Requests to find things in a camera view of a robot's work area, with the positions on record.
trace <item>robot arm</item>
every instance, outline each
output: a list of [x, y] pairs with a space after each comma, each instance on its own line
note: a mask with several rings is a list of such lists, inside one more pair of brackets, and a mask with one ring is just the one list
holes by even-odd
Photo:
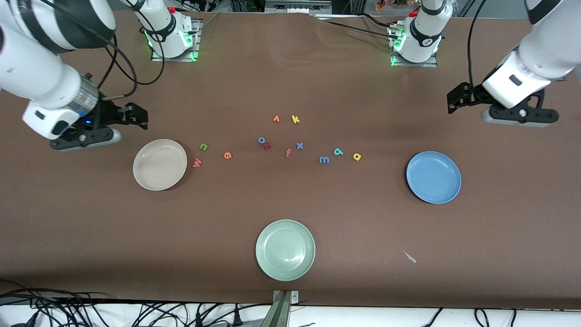
[[394, 50], [407, 61], [427, 61], [437, 51], [452, 11], [450, 0], [423, 0], [418, 15], [402, 22], [406, 33]]
[[[106, 0], [61, 5], [103, 38], [113, 35], [116, 26]], [[40, 0], [0, 1], [0, 34], [0, 88], [30, 99], [22, 118], [54, 140], [51, 147], [70, 151], [115, 143], [120, 134], [106, 127], [114, 123], [147, 129], [146, 111], [134, 104], [120, 108], [103, 101], [92, 82], [56, 55], [105, 44], [69, 17]]]
[[175, 58], [193, 46], [192, 19], [180, 12], [169, 12], [163, 0], [120, 0], [135, 12], [144, 26], [153, 51], [162, 58]]
[[[555, 110], [542, 108], [543, 89], [581, 63], [581, 1], [525, 3], [533, 30], [481, 85], [471, 90], [468, 83], [462, 83], [448, 93], [449, 113], [487, 103], [492, 106], [482, 113], [486, 122], [544, 127], [557, 121]], [[534, 107], [528, 104], [533, 98], [538, 100]]]

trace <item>power cord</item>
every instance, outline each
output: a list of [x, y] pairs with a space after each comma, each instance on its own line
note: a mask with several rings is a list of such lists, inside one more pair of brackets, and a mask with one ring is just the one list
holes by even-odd
[[[22, 301], [29, 301], [30, 308], [37, 310], [36, 315], [42, 314], [48, 317], [51, 327], [53, 327], [54, 324], [56, 324], [58, 327], [93, 327], [93, 323], [87, 311], [87, 306], [89, 306], [93, 308], [103, 324], [106, 327], [109, 327], [92, 302], [91, 294], [95, 294], [95, 292], [74, 293], [65, 290], [55, 290], [41, 287], [29, 288], [17, 282], [6, 279], [0, 279], [0, 282], [19, 287], [18, 289], [0, 294], [0, 298], [18, 298], [19, 300], [3, 303], [0, 304], [0, 306], [21, 303]], [[42, 293], [50, 293], [51, 295], [63, 294], [65, 296], [69, 296], [70, 298], [46, 298], [42, 295]], [[66, 317], [66, 323], [63, 323], [54, 317], [52, 314], [54, 310], [60, 311]]]
[[[115, 34], [113, 34], [113, 44], [117, 45], [117, 36]], [[111, 63], [109, 64], [107, 71], [105, 71], [103, 78], [101, 79], [99, 84], [97, 84], [97, 88], [101, 88], [103, 86], [103, 84], [107, 80], [107, 77], [109, 77], [109, 74], [111, 73], [111, 70], [113, 69], [113, 66], [115, 65], [115, 61], [117, 61], [117, 50], [116, 49], [113, 51], [113, 57], [112, 57]]]
[[425, 324], [422, 327], [432, 327], [434, 321], [436, 321], [437, 316], [440, 314], [440, 312], [444, 310], [444, 308], [439, 308], [436, 313], [434, 314], [434, 316], [432, 317], [432, 320], [430, 320], [430, 322], [428, 322], [427, 324]]
[[517, 318], [517, 309], [512, 309], [512, 319], [510, 320], [510, 327], [514, 327], [514, 321]]
[[234, 304], [234, 322], [232, 323], [233, 327], [239, 327], [244, 325], [242, 319], [240, 319], [240, 310], [238, 309], [238, 303]]
[[352, 29], [352, 30], [356, 30], [356, 31], [362, 31], [365, 33], [381, 35], [381, 36], [384, 36], [387, 38], [397, 38], [395, 35], [388, 35], [385, 33], [378, 33], [378, 32], [374, 32], [374, 31], [364, 30], [364, 29], [360, 29], [359, 27], [349, 26], [349, 25], [345, 25], [345, 24], [341, 24], [341, 23], [329, 22], [328, 20], [326, 20], [325, 22], [327, 22], [329, 24], [337, 25], [337, 26], [347, 27], [348, 29]]
[[[251, 305], [247, 305], [245, 307], [239, 308], [238, 310], [244, 310], [244, 309], [248, 309], [248, 308], [252, 308], [252, 307], [258, 307], [259, 305], [268, 305], [268, 304], [262, 304], [262, 303], [251, 304]], [[227, 317], [227, 316], [229, 316], [229, 315], [231, 315], [231, 314], [233, 314], [235, 312], [236, 312], [236, 309], [234, 309], [234, 310], [232, 310], [232, 311], [230, 311], [230, 312], [228, 312], [228, 313], [226, 313], [226, 314], [224, 314], [224, 315], [222, 315], [222, 316], [214, 319], [214, 321], [212, 321], [211, 323], [209, 323], [207, 325], [204, 325], [204, 327], [212, 326], [212, 325], [216, 324], [218, 321], [223, 320], [225, 317]]]
[[93, 30], [90, 27], [87, 27], [85, 24], [83, 24], [81, 21], [79, 21], [76, 17], [74, 17], [73, 15], [71, 15], [70, 13], [66, 12], [64, 9], [62, 9], [61, 7], [55, 5], [54, 3], [48, 1], [48, 0], [40, 0], [42, 3], [50, 6], [51, 8], [53, 8], [54, 10], [58, 11], [59, 13], [65, 15], [67, 18], [69, 18], [73, 23], [75, 23], [76, 25], [84, 28], [86, 31], [90, 32], [91, 34], [93, 34], [94, 36], [96, 36], [97, 38], [99, 38], [101, 41], [107, 43], [107, 45], [111, 46], [115, 51], [117, 51], [125, 60], [125, 62], [127, 62], [127, 65], [129, 66], [129, 69], [131, 70], [131, 74], [133, 75], [133, 88], [131, 89], [131, 91], [129, 91], [126, 94], [121, 95], [120, 97], [117, 98], [126, 98], [129, 97], [130, 95], [132, 95], [133, 93], [135, 93], [135, 90], [137, 90], [137, 73], [135, 72], [135, 68], [133, 67], [133, 64], [131, 63], [131, 60], [129, 60], [129, 58], [127, 57], [127, 55], [121, 51], [121, 49], [119, 49], [116, 45], [114, 45], [111, 41], [107, 40], [106, 38], [104, 38], [103, 36], [101, 36], [99, 33], [97, 33], [95, 30]]
[[369, 15], [368, 13], [360, 12], [360, 13], [356, 13], [355, 15], [356, 16], [365, 16], [365, 17], [371, 19], [372, 22], [374, 22], [375, 24], [377, 24], [379, 26], [389, 27], [389, 24], [380, 22], [379, 20], [375, 19], [373, 16]]
[[[129, 4], [133, 8], [133, 10], [135, 10], [135, 12], [137, 12], [141, 17], [143, 17], [143, 19], [145, 20], [145, 22], [149, 25], [150, 30], [155, 31], [155, 29], [153, 28], [153, 25], [147, 19], [147, 17], [145, 17], [141, 13], [141, 11], [139, 11], [139, 9], [137, 7], [135, 7], [133, 4], [131, 4], [131, 3], [129, 3]], [[158, 81], [158, 79], [162, 76], [163, 71], [164, 71], [164, 69], [166, 67], [166, 56], [165, 56], [165, 53], [163, 52], [162, 42], [159, 41], [159, 38], [157, 38], [155, 41], [159, 44], [159, 48], [160, 48], [160, 50], [162, 52], [162, 68], [159, 70], [159, 73], [157, 74], [157, 76], [153, 80], [151, 80], [149, 82], [140, 82], [140, 81], [137, 80], [137, 77], [135, 77], [134, 79], [131, 78], [131, 76], [129, 76], [129, 74], [127, 74], [125, 72], [125, 70], [121, 67], [121, 65], [119, 65], [119, 63], [116, 60], [114, 60], [114, 57], [113, 57], [113, 54], [111, 53], [111, 51], [109, 49], [107, 49], [107, 48], [105, 48], [105, 50], [107, 50], [107, 53], [109, 54], [109, 56], [111, 57], [111, 59], [115, 62], [115, 64], [117, 65], [117, 67], [119, 68], [119, 70], [121, 70], [121, 72], [123, 73], [123, 75], [125, 75], [128, 79], [130, 79], [131, 81], [133, 81], [134, 83], [137, 83], [139, 85], [151, 85], [151, 84], [153, 84], [153, 83], [155, 83], [155, 82]]]
[[478, 14], [480, 14], [480, 10], [482, 10], [482, 6], [484, 6], [485, 3], [486, 0], [482, 0], [482, 3], [480, 3], [480, 6], [478, 6], [478, 9], [474, 14], [474, 18], [472, 19], [472, 23], [470, 24], [470, 31], [468, 32], [468, 44], [466, 46], [468, 52], [468, 78], [470, 83], [470, 90], [472, 91], [475, 97], [478, 96], [474, 93], [474, 81], [472, 79], [472, 54], [471, 54], [472, 31], [474, 30], [474, 24], [476, 24], [476, 18], [478, 18]]
[[[478, 318], [479, 311], [481, 311], [482, 314], [484, 315], [484, 320], [485, 320], [486, 325], [483, 325], [480, 321], [480, 318]], [[476, 319], [476, 322], [478, 323], [478, 325], [480, 325], [480, 327], [490, 327], [490, 322], [488, 322], [488, 316], [486, 315], [486, 312], [484, 311], [484, 309], [480, 309], [480, 308], [474, 309], [474, 319]]]

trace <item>table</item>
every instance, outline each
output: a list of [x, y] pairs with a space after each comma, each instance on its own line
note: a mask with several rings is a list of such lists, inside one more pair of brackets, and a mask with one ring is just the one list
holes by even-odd
[[[116, 17], [139, 79], [155, 77], [160, 63], [149, 61], [137, 18]], [[381, 31], [363, 18], [341, 22]], [[546, 107], [561, 118], [545, 129], [485, 124], [483, 106], [448, 115], [447, 92], [468, 77], [469, 24], [450, 21], [432, 69], [391, 67], [381, 37], [307, 15], [220, 14], [197, 62], [168, 63], [157, 83], [116, 101], [148, 110], [148, 131], [120, 126], [120, 143], [71, 153], [51, 150], [20, 120], [26, 101], [2, 93], [0, 276], [111, 298], [268, 303], [272, 290], [291, 289], [309, 304], [578, 308], [579, 84], [547, 87]], [[529, 30], [479, 19], [476, 80]], [[109, 64], [103, 50], [63, 57], [95, 81]], [[102, 91], [130, 87], [114, 69]], [[158, 138], [203, 165], [152, 192], [131, 168]], [[286, 158], [297, 142], [304, 150]], [[462, 190], [448, 204], [424, 203], [407, 186], [407, 162], [426, 150], [460, 168]], [[254, 256], [277, 219], [305, 224], [317, 245], [293, 282], [270, 279]]]

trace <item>small white object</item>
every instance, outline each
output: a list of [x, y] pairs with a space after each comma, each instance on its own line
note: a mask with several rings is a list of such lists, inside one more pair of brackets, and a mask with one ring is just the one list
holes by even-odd
[[188, 157], [181, 145], [172, 140], [155, 140], [135, 156], [133, 176], [143, 188], [161, 191], [179, 182], [187, 166]]
[[402, 251], [402, 252], [405, 253], [405, 255], [407, 256], [407, 258], [409, 260], [411, 260], [411, 262], [413, 262], [413, 263], [417, 263], [418, 262], [416, 259], [414, 259], [414, 257], [412, 257], [411, 255], [407, 254], [407, 252], [405, 252], [405, 251]]

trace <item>black cable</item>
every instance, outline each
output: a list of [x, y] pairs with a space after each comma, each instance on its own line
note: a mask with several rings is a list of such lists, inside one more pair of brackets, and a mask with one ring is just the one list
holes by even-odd
[[149, 327], [152, 327], [156, 322], [162, 320], [162, 319], [166, 319], [166, 318], [174, 318], [175, 319], [175, 325], [177, 326], [177, 322], [180, 321], [184, 326], [186, 325], [186, 323], [188, 322], [186, 320], [186, 322], [183, 322], [182, 319], [180, 319], [177, 315], [172, 314], [171, 312], [174, 311], [175, 309], [177, 309], [178, 307], [181, 307], [182, 305], [184, 305], [183, 303], [180, 303], [178, 305], [176, 305], [175, 307], [169, 309], [169, 310], [163, 310], [161, 308], [158, 308], [159, 311], [161, 311], [163, 314], [160, 315], [157, 319], [155, 319], [154, 321], [152, 321], [151, 323], [149, 323]]
[[470, 9], [472, 9], [472, 6], [474, 5], [474, 3], [476, 2], [476, 0], [472, 0], [472, 2], [470, 3], [470, 5], [468, 5], [466, 8], [466, 11], [464, 11], [464, 14], [460, 15], [461, 17], [466, 17], [466, 14], [470, 11]]
[[[62, 9], [61, 7], [55, 5], [54, 3], [48, 1], [48, 0], [40, 0], [42, 3], [50, 6], [51, 8], [53, 8], [54, 10], [60, 12], [61, 14], [67, 16], [73, 23], [79, 25], [80, 27], [86, 29], [87, 31], [89, 31], [91, 34], [93, 34], [94, 36], [98, 37], [101, 41], [107, 43], [108, 45], [110, 45], [113, 49], [115, 49], [117, 52], [119, 52], [119, 54], [123, 57], [123, 59], [125, 60], [125, 62], [127, 62], [127, 65], [129, 66], [129, 69], [131, 69], [131, 74], [133, 75], [133, 78], [135, 81], [137, 81], [137, 73], [135, 72], [135, 68], [133, 67], [133, 64], [131, 63], [131, 61], [129, 60], [129, 58], [127, 57], [127, 55], [125, 55], [125, 53], [123, 51], [121, 51], [121, 49], [119, 49], [116, 45], [114, 45], [111, 41], [107, 40], [106, 38], [102, 37], [99, 33], [97, 33], [95, 30], [93, 30], [90, 27], [87, 27], [85, 24], [83, 24], [81, 21], [79, 21], [77, 18], [75, 18], [73, 15], [71, 15], [70, 13], [66, 12], [64, 9]], [[127, 98], [130, 95], [132, 95], [133, 93], [135, 93], [135, 90], [137, 90], [137, 83], [133, 83], [133, 88], [131, 89], [131, 91], [129, 91], [129, 93], [123, 94], [123, 98]]]
[[512, 319], [510, 320], [510, 327], [514, 327], [514, 321], [517, 318], [517, 309], [512, 309]]
[[362, 32], [370, 33], [370, 34], [385, 36], [387, 38], [397, 38], [395, 35], [388, 35], [388, 34], [384, 34], [384, 33], [378, 33], [378, 32], [374, 32], [374, 31], [364, 30], [364, 29], [360, 29], [360, 28], [354, 27], [354, 26], [349, 26], [349, 25], [335, 23], [335, 22], [329, 22], [328, 20], [326, 20], [326, 22], [329, 24], [337, 25], [337, 26], [347, 27], [348, 29], [352, 29], [352, 30], [357, 30], [357, 31], [362, 31]]
[[149, 305], [149, 304], [141, 304], [141, 308], [143, 309], [143, 306], [147, 306], [148, 308], [145, 311], [139, 311], [139, 315], [137, 316], [137, 318], [135, 319], [135, 321], [133, 322], [133, 324], [131, 325], [131, 327], [138, 327], [139, 323], [143, 321], [143, 319], [145, 319], [145, 317], [147, 317], [148, 315], [150, 315], [152, 312], [154, 312], [155, 310], [158, 310], [160, 307], [163, 306], [163, 303], [161, 304], [154, 304], [154, 305]]
[[434, 316], [432, 317], [432, 320], [430, 320], [430, 322], [428, 322], [427, 324], [425, 324], [423, 327], [431, 327], [434, 323], [434, 321], [436, 321], [437, 316], [440, 314], [440, 312], [444, 310], [444, 308], [439, 308], [436, 313], [434, 314]]
[[[143, 19], [147, 22], [147, 24], [149, 25], [149, 28], [151, 31], [156, 32], [156, 30], [153, 28], [153, 25], [151, 24], [151, 22], [147, 19], [147, 17], [145, 17], [141, 11], [139, 11], [139, 9], [137, 7], [135, 7], [134, 5], [132, 5], [131, 3], [129, 3], [131, 5], [131, 7], [133, 7], [133, 9], [135, 10], [135, 12], [137, 12], [139, 15], [141, 15], [141, 17], [143, 17]], [[131, 81], [133, 81], [134, 83], [137, 83], [139, 85], [151, 85], [155, 82], [157, 82], [157, 80], [162, 76], [163, 74], [163, 70], [166, 67], [166, 55], [163, 52], [163, 46], [162, 46], [162, 42], [159, 41], [159, 37], [155, 40], [158, 44], [159, 44], [159, 49], [162, 52], [162, 68], [159, 70], [159, 73], [157, 74], [157, 76], [149, 81], [149, 82], [140, 82], [137, 80], [137, 77], [135, 77], [135, 79], [131, 78], [131, 76], [129, 76], [129, 74], [127, 74], [127, 72], [125, 72], [125, 70], [121, 67], [121, 65], [119, 65], [119, 63], [117, 61], [115, 61], [115, 64], [117, 65], [117, 67], [119, 68], [119, 70], [121, 70], [121, 72], [123, 73], [123, 75], [125, 75], [128, 79], [130, 79]], [[109, 56], [113, 59], [113, 54], [111, 54], [111, 52], [109, 51], [109, 49], [105, 48], [107, 50], [107, 53], [109, 54]]]
[[74, 316], [71, 316], [71, 314], [69, 312], [67, 312], [66, 309], [62, 305], [60, 305], [59, 303], [57, 303], [55, 301], [48, 300], [47, 298], [42, 297], [40, 295], [40, 292], [52, 292], [52, 293], [59, 293], [59, 294], [68, 294], [68, 295], [72, 295], [74, 297], [78, 297], [78, 294], [80, 294], [80, 293], [73, 293], [73, 292], [68, 292], [68, 291], [63, 291], [63, 290], [46, 289], [46, 288], [39, 288], [39, 287], [28, 288], [20, 283], [13, 282], [13, 281], [7, 280], [7, 279], [0, 279], [0, 282], [9, 283], [9, 284], [20, 287], [20, 289], [0, 294], [0, 298], [18, 297], [18, 298], [28, 298], [30, 300], [33, 300], [33, 299], [36, 300], [35, 307], [33, 307], [32, 301], [30, 303], [30, 307], [36, 308], [40, 313], [46, 315], [49, 318], [51, 326], [52, 326], [53, 321], [55, 321], [59, 325], [61, 325], [62, 323], [60, 321], [58, 321], [58, 319], [56, 319], [55, 317], [53, 317], [49, 313], [49, 311], [48, 311], [49, 305], [46, 305], [45, 303], [52, 304], [57, 309], [61, 310], [61, 312], [63, 312], [65, 314], [65, 316], [67, 317], [67, 321], [77, 322], [76, 318]]
[[238, 303], [234, 304], [234, 321], [232, 322], [233, 327], [240, 327], [244, 325], [244, 322], [240, 318], [240, 309], [238, 309]]
[[[252, 307], [258, 307], [259, 305], [268, 305], [268, 304], [262, 304], [262, 303], [258, 303], [258, 304], [251, 304], [251, 305], [247, 305], [247, 306], [245, 306], [245, 307], [243, 307], [243, 308], [240, 308], [240, 309], [238, 309], [238, 310], [243, 310], [243, 309], [252, 308]], [[226, 316], [228, 316], [228, 315], [231, 315], [231, 314], [233, 314], [233, 313], [234, 313], [234, 310], [232, 310], [232, 311], [228, 312], [227, 314], [224, 314], [224, 315], [222, 315], [222, 316], [220, 316], [220, 317], [216, 318], [216, 319], [215, 319], [213, 322], [211, 322], [211, 323], [209, 323], [209, 324], [207, 324], [207, 325], [204, 325], [204, 326], [205, 326], [205, 327], [208, 327], [208, 326], [210, 326], [210, 325], [214, 324], [215, 322], [217, 322], [217, 321], [219, 321], [219, 320], [222, 320], [222, 319], [224, 319], [224, 317], [226, 317]]]
[[470, 24], [470, 31], [468, 32], [468, 45], [467, 45], [468, 78], [469, 78], [469, 82], [470, 82], [470, 90], [472, 91], [472, 93], [474, 93], [474, 81], [472, 78], [472, 54], [471, 54], [472, 31], [474, 29], [474, 24], [476, 23], [476, 18], [478, 18], [478, 14], [480, 14], [480, 10], [482, 10], [482, 6], [484, 6], [485, 3], [486, 3], [486, 0], [482, 0], [482, 3], [480, 3], [480, 6], [478, 7], [478, 9], [476, 10], [476, 13], [474, 14], [474, 18], [472, 19], [472, 24]]
[[[484, 320], [486, 322], [486, 326], [482, 325], [482, 323], [480, 322], [480, 319], [478, 318], [478, 311], [482, 311], [482, 314], [484, 315]], [[490, 327], [490, 323], [488, 322], [488, 316], [486, 315], [486, 312], [484, 312], [484, 309], [480, 308], [474, 309], [474, 319], [476, 319], [476, 322], [478, 323], [478, 325], [480, 325], [480, 327]]]
[[225, 323], [226, 323], [226, 326], [227, 326], [227, 327], [230, 327], [230, 323], [229, 323], [227, 320], [223, 320], [223, 319], [222, 319], [222, 320], [218, 320], [218, 321], [216, 321], [216, 322], [212, 322], [211, 324], [209, 324], [209, 325], [206, 325], [206, 327], [209, 327], [209, 326], [215, 325], [215, 324], [217, 324], [217, 323], [219, 323], [219, 322], [225, 322]]
[[[113, 34], [113, 44], [117, 45], [117, 36], [115, 34]], [[113, 65], [115, 65], [115, 61], [117, 61], [117, 50], [113, 51], [113, 58], [111, 59], [111, 63], [109, 64], [107, 71], [105, 71], [103, 78], [101, 79], [99, 84], [97, 84], [97, 88], [101, 88], [101, 86], [103, 86], [103, 83], [105, 83], [105, 80], [107, 80], [107, 77], [109, 77], [109, 73], [111, 73], [111, 70], [113, 69]]]
[[18, 301], [12, 301], [12, 302], [7, 302], [7, 303], [0, 303], [0, 307], [3, 305], [11, 305], [11, 304], [17, 304], [17, 303], [22, 303], [22, 302], [28, 302], [29, 300], [18, 300]]
[[379, 20], [375, 19], [373, 16], [369, 15], [368, 13], [360, 12], [360, 13], [356, 13], [355, 15], [356, 16], [365, 16], [365, 17], [371, 19], [372, 22], [374, 22], [375, 24], [377, 24], [379, 26], [389, 27], [389, 24], [380, 22]]
[[204, 311], [202, 313], [202, 321], [204, 321], [204, 319], [206, 319], [208, 317], [208, 315], [210, 314], [210, 312], [212, 312], [212, 310], [216, 309], [219, 305], [222, 305], [221, 303], [216, 303], [215, 305], [211, 306], [208, 310]]

